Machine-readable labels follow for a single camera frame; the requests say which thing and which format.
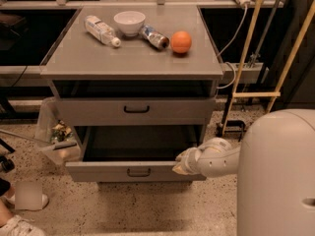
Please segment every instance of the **orange fruit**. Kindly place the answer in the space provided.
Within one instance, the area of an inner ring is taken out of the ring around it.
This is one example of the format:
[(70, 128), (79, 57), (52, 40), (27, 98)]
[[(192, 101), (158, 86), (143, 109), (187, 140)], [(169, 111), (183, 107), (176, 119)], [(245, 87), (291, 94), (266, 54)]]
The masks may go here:
[(186, 53), (191, 47), (191, 36), (187, 31), (177, 31), (170, 39), (170, 47), (174, 52)]

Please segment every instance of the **drawer handle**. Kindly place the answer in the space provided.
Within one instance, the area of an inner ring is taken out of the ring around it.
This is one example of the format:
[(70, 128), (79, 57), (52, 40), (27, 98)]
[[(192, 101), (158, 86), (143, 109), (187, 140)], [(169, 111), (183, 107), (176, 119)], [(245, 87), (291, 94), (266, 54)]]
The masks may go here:
[(128, 110), (127, 106), (124, 107), (124, 112), (128, 114), (144, 114), (148, 113), (150, 110), (150, 106), (147, 106), (144, 110)]
[(149, 177), (151, 175), (151, 168), (147, 172), (131, 172), (130, 169), (127, 169), (127, 175), (129, 177)]

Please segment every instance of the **camera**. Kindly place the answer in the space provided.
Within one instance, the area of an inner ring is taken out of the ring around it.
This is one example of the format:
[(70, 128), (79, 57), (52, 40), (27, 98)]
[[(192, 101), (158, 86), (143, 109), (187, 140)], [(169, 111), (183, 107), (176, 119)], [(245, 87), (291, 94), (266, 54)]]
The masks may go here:
[(4, 171), (5, 173), (8, 173), (9, 171), (13, 170), (15, 168), (14, 163), (12, 160), (7, 159), (5, 156), (0, 156), (0, 172)]

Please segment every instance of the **drawer front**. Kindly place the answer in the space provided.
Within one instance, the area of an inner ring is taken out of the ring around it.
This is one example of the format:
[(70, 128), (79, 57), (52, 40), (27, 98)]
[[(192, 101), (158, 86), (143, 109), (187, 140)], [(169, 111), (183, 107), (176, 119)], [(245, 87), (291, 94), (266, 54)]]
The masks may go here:
[(73, 126), (204, 124), (215, 99), (69, 99), (56, 103), (63, 120)]
[(159, 162), (67, 162), (75, 182), (157, 182), (206, 180), (201, 175), (179, 175), (174, 161)]

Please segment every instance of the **gray countertop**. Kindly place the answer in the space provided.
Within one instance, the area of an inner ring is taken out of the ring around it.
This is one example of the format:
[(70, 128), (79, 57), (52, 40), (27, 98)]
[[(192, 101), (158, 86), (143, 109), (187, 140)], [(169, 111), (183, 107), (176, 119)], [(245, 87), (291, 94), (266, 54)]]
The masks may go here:
[[(192, 36), (186, 55), (170, 46), (158, 51), (140, 36), (126, 38), (113, 17), (122, 11), (139, 11), (145, 24), (171, 38), (178, 30)], [(84, 18), (96, 15), (116, 29), (119, 48), (101, 44), (84, 28)], [(222, 68), (196, 5), (85, 6), (56, 48), (41, 75), (55, 80), (219, 80)]]

